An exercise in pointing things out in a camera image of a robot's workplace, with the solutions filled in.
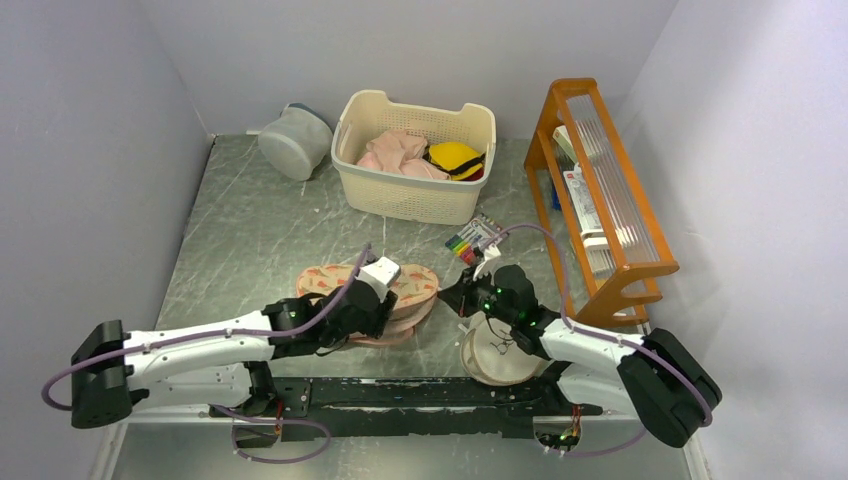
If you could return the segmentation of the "floral mesh laundry bag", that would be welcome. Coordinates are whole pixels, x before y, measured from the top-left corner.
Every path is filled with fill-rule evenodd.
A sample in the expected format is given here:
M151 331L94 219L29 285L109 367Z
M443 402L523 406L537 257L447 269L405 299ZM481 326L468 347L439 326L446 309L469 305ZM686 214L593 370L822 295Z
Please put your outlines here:
M330 294L342 286L352 272L349 264L328 264L305 269L298 276L295 291L298 296L308 293ZM398 296L390 319L379 339L357 333L350 342L370 347L398 345L410 339L416 326L432 311L437 300L439 280L429 268L417 264L401 266L401 274L391 287Z

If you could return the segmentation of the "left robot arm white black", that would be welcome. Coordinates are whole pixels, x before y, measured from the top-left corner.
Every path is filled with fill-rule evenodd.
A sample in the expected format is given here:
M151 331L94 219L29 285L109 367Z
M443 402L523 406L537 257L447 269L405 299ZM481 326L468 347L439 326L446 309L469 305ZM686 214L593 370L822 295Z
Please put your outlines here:
M355 279L201 326L127 331L103 322L71 357L71 424L94 429L136 411L199 404L264 415L277 400L271 361L378 339L397 301L390 288Z

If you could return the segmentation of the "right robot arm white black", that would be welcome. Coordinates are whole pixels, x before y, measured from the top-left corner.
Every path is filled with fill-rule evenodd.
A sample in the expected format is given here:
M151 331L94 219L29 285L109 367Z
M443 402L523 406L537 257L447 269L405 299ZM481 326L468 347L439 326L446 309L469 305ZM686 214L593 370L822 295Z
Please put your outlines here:
M657 440L681 448L711 425L722 400L717 383L669 331L615 334L580 324L541 304L517 265L481 277L468 268L438 297L460 317L504 323L509 345L547 362L539 398L550 413L588 405L628 414Z

